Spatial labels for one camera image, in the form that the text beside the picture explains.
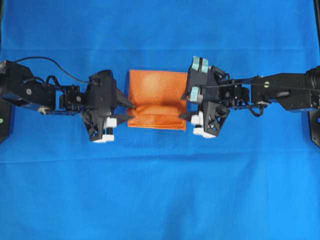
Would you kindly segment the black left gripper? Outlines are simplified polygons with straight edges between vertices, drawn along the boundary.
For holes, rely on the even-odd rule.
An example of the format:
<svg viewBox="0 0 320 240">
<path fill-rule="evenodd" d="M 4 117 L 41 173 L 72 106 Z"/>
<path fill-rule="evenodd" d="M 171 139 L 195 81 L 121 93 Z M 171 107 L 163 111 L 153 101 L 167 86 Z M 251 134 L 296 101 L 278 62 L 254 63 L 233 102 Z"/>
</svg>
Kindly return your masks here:
<svg viewBox="0 0 320 240">
<path fill-rule="evenodd" d="M 136 106 L 128 97 L 117 88 L 116 80 L 111 70 L 102 70 L 89 78 L 89 84 L 85 91 L 86 105 L 83 116 L 98 115 L 111 117 L 118 106 L 134 109 Z M 113 116 L 117 125 L 128 122 L 135 117 L 126 114 Z"/>
</svg>

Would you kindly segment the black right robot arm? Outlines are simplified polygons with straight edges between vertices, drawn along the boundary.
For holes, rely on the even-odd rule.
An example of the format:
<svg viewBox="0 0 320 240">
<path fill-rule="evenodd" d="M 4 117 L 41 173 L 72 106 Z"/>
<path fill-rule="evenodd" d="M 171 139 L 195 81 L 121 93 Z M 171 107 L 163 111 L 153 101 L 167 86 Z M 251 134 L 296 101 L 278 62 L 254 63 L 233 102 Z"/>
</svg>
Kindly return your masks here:
<svg viewBox="0 0 320 240">
<path fill-rule="evenodd" d="M 287 111 L 318 109 L 320 69 L 234 79 L 194 56 L 187 72 L 130 70 L 128 126 L 185 130 L 217 136 L 231 110 L 263 115 L 272 102 Z"/>
</svg>

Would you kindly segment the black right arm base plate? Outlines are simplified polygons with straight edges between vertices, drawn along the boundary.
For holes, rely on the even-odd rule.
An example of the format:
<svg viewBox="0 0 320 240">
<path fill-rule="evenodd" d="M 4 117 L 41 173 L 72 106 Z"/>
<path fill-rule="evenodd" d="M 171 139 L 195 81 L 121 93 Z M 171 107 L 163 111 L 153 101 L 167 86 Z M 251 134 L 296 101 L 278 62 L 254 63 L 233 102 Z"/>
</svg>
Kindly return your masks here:
<svg viewBox="0 0 320 240">
<path fill-rule="evenodd" d="M 308 112 L 308 125 L 311 141 L 320 147 L 320 111 L 313 110 Z"/>
</svg>

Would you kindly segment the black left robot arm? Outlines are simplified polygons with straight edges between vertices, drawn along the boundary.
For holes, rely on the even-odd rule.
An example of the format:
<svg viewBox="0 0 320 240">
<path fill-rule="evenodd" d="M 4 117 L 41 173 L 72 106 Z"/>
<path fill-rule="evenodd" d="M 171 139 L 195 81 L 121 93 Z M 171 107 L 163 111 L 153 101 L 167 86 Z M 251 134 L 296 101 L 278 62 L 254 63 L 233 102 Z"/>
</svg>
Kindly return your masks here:
<svg viewBox="0 0 320 240">
<path fill-rule="evenodd" d="M 117 106 L 134 105 L 117 87 L 111 70 L 99 71 L 88 79 L 85 92 L 78 85 L 61 85 L 56 76 L 46 80 L 33 75 L 24 65 L 4 60 L 0 63 L 0 98 L 43 115 L 69 115 L 100 110 L 108 116 Z"/>
</svg>

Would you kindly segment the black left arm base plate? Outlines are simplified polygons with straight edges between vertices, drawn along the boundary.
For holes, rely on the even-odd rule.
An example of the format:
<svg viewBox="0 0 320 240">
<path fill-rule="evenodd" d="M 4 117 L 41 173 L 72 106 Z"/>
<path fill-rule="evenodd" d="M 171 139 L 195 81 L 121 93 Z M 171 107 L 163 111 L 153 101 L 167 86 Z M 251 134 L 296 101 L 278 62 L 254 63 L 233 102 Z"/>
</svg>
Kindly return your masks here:
<svg viewBox="0 0 320 240">
<path fill-rule="evenodd" d="M 2 144 L 14 131 L 15 107 L 0 100 L 0 143 Z"/>
</svg>

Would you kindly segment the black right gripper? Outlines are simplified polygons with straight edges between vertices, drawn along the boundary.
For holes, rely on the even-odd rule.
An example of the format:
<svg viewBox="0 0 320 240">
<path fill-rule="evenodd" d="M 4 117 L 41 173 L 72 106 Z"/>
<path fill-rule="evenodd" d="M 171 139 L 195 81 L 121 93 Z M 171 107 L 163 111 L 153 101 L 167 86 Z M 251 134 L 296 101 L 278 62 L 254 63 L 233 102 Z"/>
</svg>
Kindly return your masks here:
<svg viewBox="0 0 320 240">
<path fill-rule="evenodd" d="M 187 86 L 182 101 L 190 103 L 220 102 L 218 85 L 223 81 L 223 71 L 216 66 L 209 66 L 206 58 L 193 56 L 187 74 Z M 191 120 L 197 116 L 197 111 L 184 112 L 178 117 L 182 120 Z"/>
</svg>

